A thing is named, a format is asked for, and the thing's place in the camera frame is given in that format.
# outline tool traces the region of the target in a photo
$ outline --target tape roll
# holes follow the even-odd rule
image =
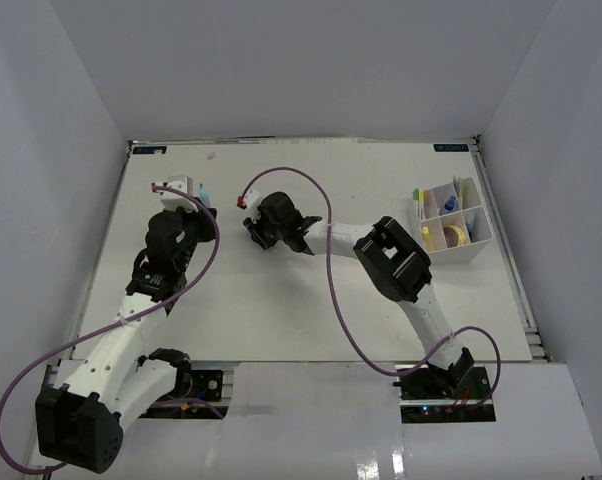
[[[461,247],[468,244],[468,236],[463,229],[457,225],[443,227],[443,236],[448,248]]]

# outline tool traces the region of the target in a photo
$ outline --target white wall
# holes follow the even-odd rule
[[[554,0],[52,0],[126,139],[484,131]]]
[[[542,338],[568,363],[602,459],[602,1],[557,2],[485,161]]]
[[[0,395],[67,337],[125,143],[47,0],[0,0]],[[41,372],[10,402],[25,458]],[[0,478],[20,478],[0,459]]]

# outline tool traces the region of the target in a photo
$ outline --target white table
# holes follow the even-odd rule
[[[470,153],[436,153],[432,144],[352,143],[170,145],[163,155],[132,155],[96,273],[81,333],[113,321],[132,263],[142,248],[147,221],[160,211],[150,183],[186,174],[203,182],[219,210],[220,253],[209,274],[182,297],[151,348],[188,352],[206,361],[358,361],[332,309],[323,257],[294,254],[284,245],[261,251],[235,207],[245,184],[262,170],[298,167],[316,178],[332,200],[335,220],[373,223],[384,215],[407,228],[406,201],[416,187],[473,177]],[[264,193],[285,191],[303,215],[324,215],[320,194],[293,173],[258,182]],[[211,244],[197,248],[193,278]],[[378,361],[410,362],[421,344],[400,310],[381,296],[355,260],[335,258],[335,281],[345,318],[361,347]],[[528,361],[517,299],[496,240],[467,265],[433,267],[439,302],[453,328],[477,325],[496,338],[505,361]],[[478,361],[494,359],[478,334],[463,337]],[[83,358],[93,342],[77,347]]]

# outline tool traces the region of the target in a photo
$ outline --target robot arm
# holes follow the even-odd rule
[[[164,186],[192,195],[192,180],[171,177]],[[165,210],[148,223],[146,248],[139,252],[115,321],[121,328],[101,336],[79,368],[56,389],[45,386],[35,403],[42,455],[91,470],[114,462],[123,434],[159,397],[189,391],[189,357],[158,349],[141,356],[174,302],[138,321],[125,318],[169,300],[185,284],[185,271],[198,242],[214,239],[210,220],[189,201],[160,193]],[[209,209],[216,216],[214,209]]]
[[[238,206],[248,214],[243,224],[252,240],[264,250],[283,241],[295,252],[327,253],[327,222],[303,217],[285,193],[263,197],[250,190]],[[451,337],[452,328],[431,285],[430,258],[425,251],[393,218],[383,217],[374,225],[333,224],[331,253],[361,262],[377,290],[408,317],[426,352],[450,337],[430,358],[428,367],[442,390],[455,395],[474,360],[463,343]]]

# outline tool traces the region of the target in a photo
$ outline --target white box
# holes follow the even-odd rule
[[[469,263],[494,238],[492,224],[481,203],[481,195],[472,178],[460,180],[462,185],[461,201],[455,201],[449,213],[441,215],[441,210],[450,197],[458,199],[453,183],[439,185],[423,193],[423,218],[418,205],[410,199],[408,221],[414,239],[428,252],[433,265],[446,263]],[[466,244],[448,247],[445,240],[446,227],[457,226],[466,238]],[[421,231],[428,227],[432,244],[426,245]]]

